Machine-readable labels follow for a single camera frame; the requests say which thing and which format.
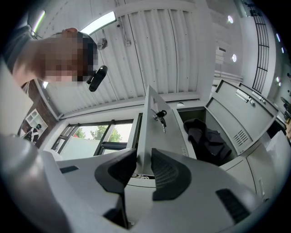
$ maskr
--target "person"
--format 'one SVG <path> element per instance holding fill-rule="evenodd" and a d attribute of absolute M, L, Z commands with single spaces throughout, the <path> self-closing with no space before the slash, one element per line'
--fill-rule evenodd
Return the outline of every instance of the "person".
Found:
<path fill-rule="evenodd" d="M 37 140 L 39 139 L 39 129 L 41 129 L 41 124 L 38 124 L 36 127 L 29 128 L 23 138 L 32 142 L 33 144 L 36 144 Z"/>
<path fill-rule="evenodd" d="M 29 81 L 77 81 L 89 79 L 97 65 L 97 44 L 76 28 L 64 29 L 36 40 L 27 20 L 12 31 L 2 55 L 17 84 L 28 93 Z"/>

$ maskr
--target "tree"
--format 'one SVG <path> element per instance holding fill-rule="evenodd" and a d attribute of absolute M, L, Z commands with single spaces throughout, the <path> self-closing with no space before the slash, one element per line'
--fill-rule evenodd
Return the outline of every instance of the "tree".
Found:
<path fill-rule="evenodd" d="M 96 129 L 95 131 L 90 131 L 93 139 L 94 140 L 101 140 L 107 127 L 108 126 L 98 126 L 98 129 Z M 121 139 L 122 139 L 122 137 L 120 136 L 118 131 L 114 128 L 108 141 L 109 142 L 120 142 Z"/>
<path fill-rule="evenodd" d="M 83 132 L 83 128 L 79 127 L 79 129 L 77 130 L 76 134 L 75 134 L 78 138 L 85 138 L 86 134 L 85 132 Z"/>

